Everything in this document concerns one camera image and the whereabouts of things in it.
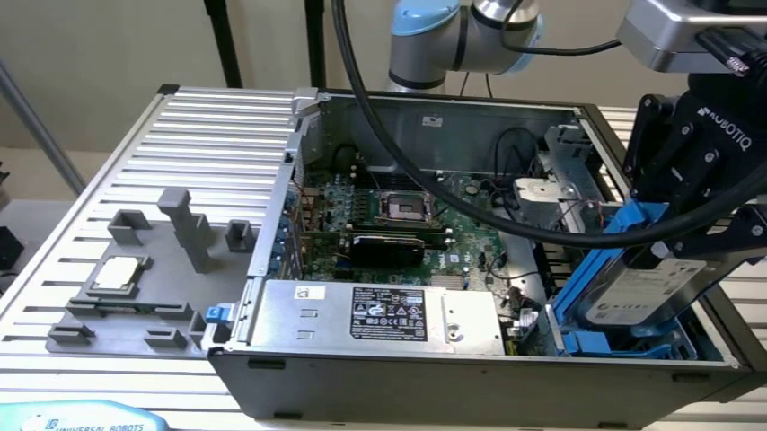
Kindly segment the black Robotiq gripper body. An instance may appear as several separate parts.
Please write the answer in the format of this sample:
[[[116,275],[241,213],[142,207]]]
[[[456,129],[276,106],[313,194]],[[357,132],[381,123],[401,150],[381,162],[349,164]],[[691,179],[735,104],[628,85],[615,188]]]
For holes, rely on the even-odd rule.
[[[765,82],[691,75],[672,117],[668,173],[675,211],[711,201],[765,162]]]

